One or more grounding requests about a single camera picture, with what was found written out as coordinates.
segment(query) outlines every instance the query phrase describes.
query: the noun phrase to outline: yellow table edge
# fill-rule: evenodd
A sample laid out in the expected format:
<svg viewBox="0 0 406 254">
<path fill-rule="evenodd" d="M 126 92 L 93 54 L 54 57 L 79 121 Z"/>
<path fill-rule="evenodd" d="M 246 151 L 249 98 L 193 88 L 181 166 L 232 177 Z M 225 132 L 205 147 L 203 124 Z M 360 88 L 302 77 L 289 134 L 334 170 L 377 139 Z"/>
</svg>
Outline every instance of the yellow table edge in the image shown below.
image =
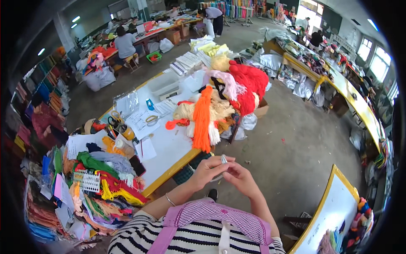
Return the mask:
<svg viewBox="0 0 406 254">
<path fill-rule="evenodd" d="M 140 89 L 141 87 L 145 86 L 150 80 L 159 77 L 162 75 L 163 72 L 158 73 L 154 77 L 150 78 L 149 80 L 145 81 L 142 83 L 140 86 L 136 88 L 136 90 Z M 104 114 L 102 114 L 101 117 L 99 117 L 99 120 L 102 119 L 103 115 L 107 114 L 113 109 L 114 106 L 109 108 Z M 149 185 L 141 194 L 144 197 L 148 197 L 151 195 L 156 189 L 158 189 L 159 186 L 161 186 L 164 182 L 169 180 L 174 174 L 176 174 L 181 168 L 183 168 L 186 164 L 189 163 L 194 157 L 196 157 L 199 153 L 201 152 L 200 149 L 191 149 L 187 154 L 185 154 L 180 160 L 178 160 L 175 164 L 173 164 L 168 170 L 165 171 L 160 177 L 158 177 L 157 180 L 155 180 L 151 185 Z"/>
<path fill-rule="evenodd" d="M 305 231 L 300 236 L 299 240 L 295 243 L 295 245 L 292 247 L 292 249 L 288 252 L 288 254 L 295 253 L 296 250 L 299 248 L 299 246 L 303 243 L 303 241 L 305 240 L 307 235 L 312 230 L 312 227 L 313 227 L 314 223 L 316 222 L 317 218 L 319 217 L 319 214 L 322 210 L 322 207 L 324 206 L 324 203 L 326 202 L 328 193 L 329 193 L 331 185 L 333 183 L 334 175 L 336 175 L 343 182 L 345 187 L 347 187 L 348 191 L 352 194 L 355 201 L 357 203 L 359 203 L 360 197 L 358 194 L 358 190 L 354 186 L 351 185 L 351 183 L 347 180 L 347 178 L 343 175 L 343 173 L 337 168 L 337 166 L 335 164 L 333 164 L 333 167 L 332 167 L 331 173 L 330 173 L 330 178 L 328 179 L 328 183 L 327 183 L 326 189 L 324 190 L 323 197 L 320 200 L 319 205 L 317 206 L 316 213 L 313 215 L 313 217 L 311 218 L 311 221 L 308 224 L 308 226 L 306 227 Z"/>
</svg>

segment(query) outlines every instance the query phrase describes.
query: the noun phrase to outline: shoe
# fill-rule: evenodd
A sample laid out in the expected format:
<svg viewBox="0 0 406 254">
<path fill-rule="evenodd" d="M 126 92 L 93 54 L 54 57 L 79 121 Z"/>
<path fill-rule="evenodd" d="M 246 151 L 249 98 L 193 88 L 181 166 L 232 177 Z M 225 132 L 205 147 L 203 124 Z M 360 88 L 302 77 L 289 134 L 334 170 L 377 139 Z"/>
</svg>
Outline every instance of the shoe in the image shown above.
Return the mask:
<svg viewBox="0 0 406 254">
<path fill-rule="evenodd" d="M 218 198 L 218 191 L 216 189 L 211 189 L 207 196 L 216 202 Z"/>
</svg>

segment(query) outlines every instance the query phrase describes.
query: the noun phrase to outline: chair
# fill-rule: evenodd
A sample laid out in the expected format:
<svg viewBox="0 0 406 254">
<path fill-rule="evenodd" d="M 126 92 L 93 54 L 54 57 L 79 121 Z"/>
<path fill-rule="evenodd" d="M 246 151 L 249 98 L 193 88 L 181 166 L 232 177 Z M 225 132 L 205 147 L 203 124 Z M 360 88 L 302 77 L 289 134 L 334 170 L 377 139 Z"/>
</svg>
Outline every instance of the chair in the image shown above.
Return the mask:
<svg viewBox="0 0 406 254">
<path fill-rule="evenodd" d="M 140 68 L 138 66 L 138 64 L 135 62 L 135 59 L 138 57 L 138 53 L 135 53 L 132 56 L 127 57 L 126 59 L 124 59 L 124 61 L 128 64 L 128 66 L 131 69 L 131 73 L 133 73 L 134 71 L 138 70 L 138 68 Z"/>
</svg>

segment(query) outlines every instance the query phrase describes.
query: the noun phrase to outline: hand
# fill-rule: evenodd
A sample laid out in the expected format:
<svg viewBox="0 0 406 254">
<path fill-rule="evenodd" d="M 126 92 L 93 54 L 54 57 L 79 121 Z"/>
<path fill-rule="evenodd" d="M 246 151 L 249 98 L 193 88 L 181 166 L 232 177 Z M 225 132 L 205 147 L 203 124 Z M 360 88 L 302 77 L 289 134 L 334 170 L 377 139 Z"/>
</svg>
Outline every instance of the hand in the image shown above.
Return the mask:
<svg viewBox="0 0 406 254">
<path fill-rule="evenodd" d="M 65 122 L 65 117 L 63 117 L 63 115 L 58 114 L 58 118 L 59 118 L 62 122 Z"/>
<path fill-rule="evenodd" d="M 235 158 L 226 156 L 228 162 L 235 161 Z M 186 182 L 195 191 L 203 189 L 203 187 L 210 182 L 215 176 L 226 171 L 230 163 L 221 163 L 221 156 L 212 156 L 207 160 L 202 160 L 197 166 L 196 171 Z"/>
<path fill-rule="evenodd" d="M 223 172 L 224 179 L 233 184 L 242 194 L 254 198 L 261 194 L 250 171 L 236 162 L 230 162 L 227 172 Z"/>
</svg>

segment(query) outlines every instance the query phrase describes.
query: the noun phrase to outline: basket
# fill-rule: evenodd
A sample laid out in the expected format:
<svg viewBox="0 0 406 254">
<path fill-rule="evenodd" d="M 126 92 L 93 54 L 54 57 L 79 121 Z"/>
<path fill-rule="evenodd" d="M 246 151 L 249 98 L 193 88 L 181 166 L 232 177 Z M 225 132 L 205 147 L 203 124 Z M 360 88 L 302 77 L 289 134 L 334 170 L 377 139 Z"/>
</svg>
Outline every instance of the basket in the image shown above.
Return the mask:
<svg viewBox="0 0 406 254">
<path fill-rule="evenodd" d="M 155 54 L 158 55 L 157 61 L 151 61 L 149 58 L 150 58 L 151 56 L 155 55 Z M 149 55 L 147 55 L 148 61 L 150 61 L 152 64 L 155 64 L 155 63 L 161 61 L 161 58 L 162 58 L 162 56 L 161 56 L 161 54 L 160 54 L 158 51 L 155 51 L 155 52 L 150 53 Z"/>
</svg>

